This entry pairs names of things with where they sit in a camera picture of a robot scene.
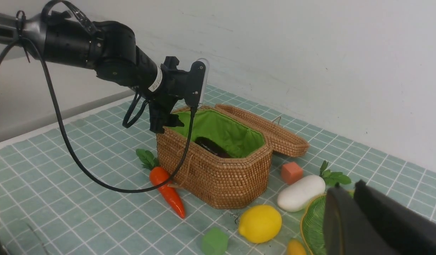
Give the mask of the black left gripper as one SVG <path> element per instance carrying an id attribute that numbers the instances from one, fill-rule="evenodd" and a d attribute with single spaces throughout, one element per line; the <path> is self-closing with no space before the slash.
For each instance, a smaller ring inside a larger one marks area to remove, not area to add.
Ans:
<path id="1" fill-rule="evenodd" d="M 165 127 L 185 126 L 172 110 L 179 100 L 185 97 L 188 72 L 177 69 L 179 60 L 175 56 L 167 56 L 160 66 L 163 78 L 161 86 L 149 102 L 149 130 L 155 134 L 163 134 Z"/>

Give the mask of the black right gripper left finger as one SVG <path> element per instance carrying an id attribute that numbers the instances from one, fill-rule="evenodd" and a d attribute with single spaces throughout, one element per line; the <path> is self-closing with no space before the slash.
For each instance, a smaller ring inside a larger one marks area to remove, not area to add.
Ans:
<path id="1" fill-rule="evenodd" d="M 329 188 L 326 194 L 323 239 L 327 255 L 399 255 L 340 186 Z"/>

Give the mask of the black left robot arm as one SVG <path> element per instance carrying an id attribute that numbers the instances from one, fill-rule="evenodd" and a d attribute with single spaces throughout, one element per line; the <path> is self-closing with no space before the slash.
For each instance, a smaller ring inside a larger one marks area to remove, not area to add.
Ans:
<path id="1" fill-rule="evenodd" d="M 63 3 L 67 10 L 53 11 Z M 122 125 L 132 126 L 149 106 L 150 131 L 183 126 L 171 111 L 179 100 L 194 111 L 198 101 L 187 90 L 189 72 L 178 70 L 179 60 L 167 57 L 157 65 L 136 45 L 132 29 L 116 21 L 94 22 L 67 0 L 49 1 L 41 13 L 27 19 L 19 10 L 12 17 L 0 13 L 0 44 L 23 48 L 27 57 L 67 66 L 87 68 L 96 77 L 135 92 Z"/>

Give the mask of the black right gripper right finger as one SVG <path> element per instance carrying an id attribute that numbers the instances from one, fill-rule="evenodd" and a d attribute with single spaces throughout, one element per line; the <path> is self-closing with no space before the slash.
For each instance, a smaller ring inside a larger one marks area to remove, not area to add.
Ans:
<path id="1" fill-rule="evenodd" d="M 386 244 L 400 255 L 436 255 L 436 224 L 360 180 L 354 200 Z"/>

